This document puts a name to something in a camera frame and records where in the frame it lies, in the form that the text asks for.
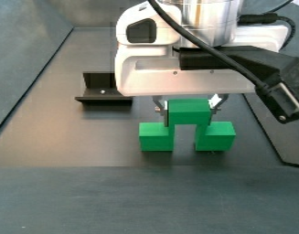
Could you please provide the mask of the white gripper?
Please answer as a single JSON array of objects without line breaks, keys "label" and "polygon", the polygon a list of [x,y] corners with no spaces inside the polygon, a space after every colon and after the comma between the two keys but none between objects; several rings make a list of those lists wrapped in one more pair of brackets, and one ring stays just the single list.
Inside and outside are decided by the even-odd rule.
[{"label": "white gripper", "polygon": [[210,117],[229,100],[227,94],[254,91],[253,83],[201,49],[166,23],[157,4],[171,19],[207,46],[221,52],[248,48],[280,51],[289,28],[284,25],[241,26],[244,0],[147,0],[129,8],[117,24],[119,42],[115,79],[125,96],[154,96],[155,111],[169,126],[169,101],[158,95],[211,94]]}]

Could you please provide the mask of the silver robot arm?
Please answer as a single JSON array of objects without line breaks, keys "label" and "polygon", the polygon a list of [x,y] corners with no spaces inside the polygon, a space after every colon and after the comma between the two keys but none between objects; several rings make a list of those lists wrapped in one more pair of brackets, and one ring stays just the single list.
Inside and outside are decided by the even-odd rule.
[{"label": "silver robot arm", "polygon": [[[175,22],[207,45],[223,48],[254,46],[278,51],[289,28],[241,27],[242,0],[161,0],[158,6]],[[230,94],[254,90],[241,73],[225,68],[186,70],[179,67],[177,48],[194,48],[165,22],[150,3],[129,8],[117,24],[119,42],[115,79],[125,96]]]}]

